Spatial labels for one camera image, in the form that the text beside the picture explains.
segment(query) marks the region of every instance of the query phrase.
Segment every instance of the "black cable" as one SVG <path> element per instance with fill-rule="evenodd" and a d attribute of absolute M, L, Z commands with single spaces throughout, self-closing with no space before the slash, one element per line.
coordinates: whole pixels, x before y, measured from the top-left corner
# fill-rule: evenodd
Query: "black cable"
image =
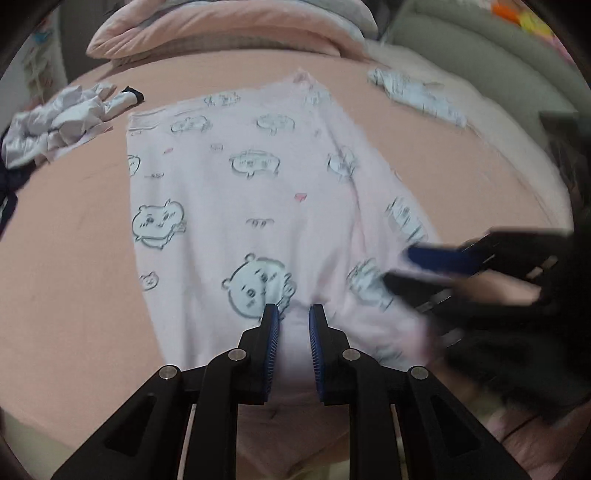
<path fill-rule="evenodd" d="M 511 430 L 507 435 L 505 435 L 503 437 L 503 439 L 501 440 L 501 443 L 505 443 L 506 439 L 509 438 L 511 435 L 513 435 L 514 433 L 517 433 L 518 431 L 520 431 L 522 428 L 528 426 L 531 422 L 533 422 L 535 419 L 537 419 L 540 416 L 540 414 L 536 414 L 533 417 L 528 418 L 526 421 L 521 422 L 519 425 L 517 425 L 517 427 L 515 427 L 513 430 Z"/>

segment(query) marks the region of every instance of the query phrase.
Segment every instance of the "bed sheet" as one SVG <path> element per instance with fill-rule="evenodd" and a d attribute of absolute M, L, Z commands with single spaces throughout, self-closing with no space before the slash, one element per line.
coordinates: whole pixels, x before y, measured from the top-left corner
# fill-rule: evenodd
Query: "bed sheet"
<path fill-rule="evenodd" d="M 553 223 L 494 147 L 385 101 L 375 64 L 291 51 L 229 51 L 102 66 L 79 83 L 131 85 L 136 111 L 257 87 L 302 68 L 324 84 L 411 189 L 446 243 L 492 226 Z M 77 447 L 163 363 L 129 231 L 125 116 L 38 171 L 0 248 L 0 406 Z"/>

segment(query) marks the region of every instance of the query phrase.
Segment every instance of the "bed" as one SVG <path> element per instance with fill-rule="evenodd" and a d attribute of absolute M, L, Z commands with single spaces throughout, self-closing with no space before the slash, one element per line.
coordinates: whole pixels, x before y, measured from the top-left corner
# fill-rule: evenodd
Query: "bed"
<path fill-rule="evenodd" d="M 418 199 L 442 242 L 459 244 L 494 226 L 571 228 L 568 193 L 557 170 L 502 108 L 411 50 L 363 42 L 361 50 L 340 51 L 354 59 L 277 45 L 160 50 L 103 65 L 75 83 L 131 85 L 145 96 L 134 110 L 140 112 L 260 87 L 305 70 L 363 129 Z M 367 80 L 376 66 L 437 84 L 471 127 L 458 129 L 386 101 L 383 90 Z M 0 405 L 71 447 L 164 364 L 129 232 L 127 121 L 116 118 L 110 131 L 40 168 L 20 193 L 0 248 L 8 273 L 0 278 L 0 382 L 10 385 L 0 391 Z M 505 299 L 519 297 L 510 287 L 496 290 Z M 343 459 L 342 439 L 330 448 L 335 441 L 298 459 L 289 473 L 307 461 Z M 259 476 L 245 458 L 241 462 L 242 478 Z"/>

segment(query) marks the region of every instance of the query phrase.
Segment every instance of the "metal screw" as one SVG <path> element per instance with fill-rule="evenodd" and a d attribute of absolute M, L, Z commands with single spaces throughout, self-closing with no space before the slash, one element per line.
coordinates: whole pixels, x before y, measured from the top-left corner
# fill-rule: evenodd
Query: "metal screw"
<path fill-rule="evenodd" d="M 246 352 L 241 348 L 235 348 L 228 353 L 228 358 L 235 362 L 239 362 L 240 360 L 244 360 L 246 358 Z"/>
<path fill-rule="evenodd" d="M 160 375 L 160 378 L 164 380 L 170 380 L 177 375 L 177 369 L 172 365 L 167 365 L 166 367 L 162 367 L 158 374 Z"/>
<path fill-rule="evenodd" d="M 429 376 L 429 370 L 427 370 L 424 367 L 414 367 L 410 371 L 410 374 L 413 376 L 413 378 L 416 378 L 417 380 L 426 380 Z"/>
<path fill-rule="evenodd" d="M 348 348 L 343 352 L 343 358 L 349 362 L 355 362 L 361 358 L 361 353 L 354 348 Z"/>

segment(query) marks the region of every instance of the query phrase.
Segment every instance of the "bed headboard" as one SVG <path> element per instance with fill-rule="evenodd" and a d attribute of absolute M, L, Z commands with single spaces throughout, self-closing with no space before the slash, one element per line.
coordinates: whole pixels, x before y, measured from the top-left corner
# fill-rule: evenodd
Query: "bed headboard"
<path fill-rule="evenodd" d="M 406 0 L 383 40 L 408 47 L 499 103 L 542 147 L 542 111 L 591 113 L 582 74 L 550 46 L 489 12 Z"/>

